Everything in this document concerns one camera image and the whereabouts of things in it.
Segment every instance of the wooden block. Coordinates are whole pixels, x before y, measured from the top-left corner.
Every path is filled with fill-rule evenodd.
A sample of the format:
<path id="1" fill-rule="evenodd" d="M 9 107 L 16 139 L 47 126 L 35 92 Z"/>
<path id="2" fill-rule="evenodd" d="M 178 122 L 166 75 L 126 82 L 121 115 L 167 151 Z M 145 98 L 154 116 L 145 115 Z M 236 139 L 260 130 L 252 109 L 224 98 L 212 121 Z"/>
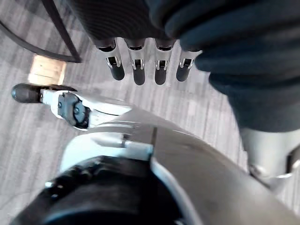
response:
<path id="1" fill-rule="evenodd" d="M 36 55 L 28 76 L 28 81 L 38 85 L 62 85 L 65 77 L 66 62 Z"/>

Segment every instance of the silver panel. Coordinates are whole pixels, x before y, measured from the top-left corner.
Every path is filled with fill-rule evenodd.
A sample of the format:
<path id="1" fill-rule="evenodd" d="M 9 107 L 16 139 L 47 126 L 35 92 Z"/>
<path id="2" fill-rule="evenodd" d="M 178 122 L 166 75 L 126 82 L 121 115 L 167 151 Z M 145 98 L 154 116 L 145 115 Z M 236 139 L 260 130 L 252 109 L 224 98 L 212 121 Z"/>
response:
<path id="1" fill-rule="evenodd" d="M 251 173 L 272 191 L 280 191 L 299 166 L 300 130 L 268 133 L 240 128 L 240 135 Z"/>
<path id="2" fill-rule="evenodd" d="M 151 169 L 189 225 L 300 223 L 267 188 L 191 135 L 159 127 Z"/>

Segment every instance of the robotic hand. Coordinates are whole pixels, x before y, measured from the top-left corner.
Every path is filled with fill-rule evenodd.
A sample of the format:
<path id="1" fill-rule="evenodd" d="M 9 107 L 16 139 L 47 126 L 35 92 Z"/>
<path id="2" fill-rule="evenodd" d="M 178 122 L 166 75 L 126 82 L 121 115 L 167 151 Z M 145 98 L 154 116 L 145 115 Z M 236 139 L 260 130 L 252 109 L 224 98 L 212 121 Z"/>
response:
<path id="1" fill-rule="evenodd" d="M 186 52 L 201 50 L 196 58 L 182 53 L 177 79 L 187 78 L 193 62 L 211 72 L 212 86 L 228 96 L 255 179 L 148 112 L 69 87 L 21 84 L 13 91 L 17 101 L 50 105 L 87 133 L 71 141 L 62 174 L 13 224 L 299 223 L 265 188 L 276 191 L 300 164 L 298 0 L 67 2 L 117 80 L 124 71 L 116 37 L 127 39 L 138 85 L 145 38 L 156 40 L 157 84 L 165 81 L 174 39 Z"/>
<path id="2" fill-rule="evenodd" d="M 149 112 L 66 86 L 18 84 L 13 97 L 86 131 L 13 225 L 299 223 L 229 159 Z"/>

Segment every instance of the robotic arm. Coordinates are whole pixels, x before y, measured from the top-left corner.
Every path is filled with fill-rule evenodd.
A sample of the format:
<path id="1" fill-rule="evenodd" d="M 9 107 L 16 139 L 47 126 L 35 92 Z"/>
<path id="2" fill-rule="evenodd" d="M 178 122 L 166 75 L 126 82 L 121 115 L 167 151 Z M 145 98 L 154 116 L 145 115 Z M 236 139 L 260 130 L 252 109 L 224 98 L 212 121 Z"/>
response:
<path id="1" fill-rule="evenodd" d="M 19 84 L 13 91 L 19 101 L 25 90 L 39 96 L 56 117 L 86 131 L 13 225 L 299 223 L 263 185 L 175 124 L 122 101 L 58 89 Z"/>

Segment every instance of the black rubber tip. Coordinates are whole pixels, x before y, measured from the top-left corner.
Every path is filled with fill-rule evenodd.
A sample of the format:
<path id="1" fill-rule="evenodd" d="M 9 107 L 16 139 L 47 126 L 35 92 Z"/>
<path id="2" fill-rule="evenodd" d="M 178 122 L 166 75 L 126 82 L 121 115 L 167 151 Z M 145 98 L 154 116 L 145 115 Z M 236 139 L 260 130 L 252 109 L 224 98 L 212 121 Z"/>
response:
<path id="1" fill-rule="evenodd" d="M 160 68 L 159 70 L 155 69 L 155 83 L 158 85 L 162 85 L 165 83 L 167 71 L 163 68 Z"/>
<path id="2" fill-rule="evenodd" d="M 120 67 L 117 67 L 117 65 L 113 64 L 111 73 L 113 78 L 117 81 L 123 80 L 123 78 L 125 77 L 125 72 L 122 64 L 120 65 Z"/>
<path id="3" fill-rule="evenodd" d="M 183 68 L 181 68 L 178 65 L 177 73 L 176 73 L 177 80 L 180 82 L 185 81 L 188 78 L 189 71 L 190 71 L 190 69 L 188 69 L 187 66 L 184 66 Z"/>
<path id="4" fill-rule="evenodd" d="M 136 67 L 133 70 L 133 79 L 137 85 L 142 85 L 145 83 L 145 70 L 140 67 Z"/>
<path id="5" fill-rule="evenodd" d="M 21 103 L 40 103 L 40 93 L 41 87 L 19 83 L 15 85 L 11 91 L 11 95 L 17 102 Z"/>

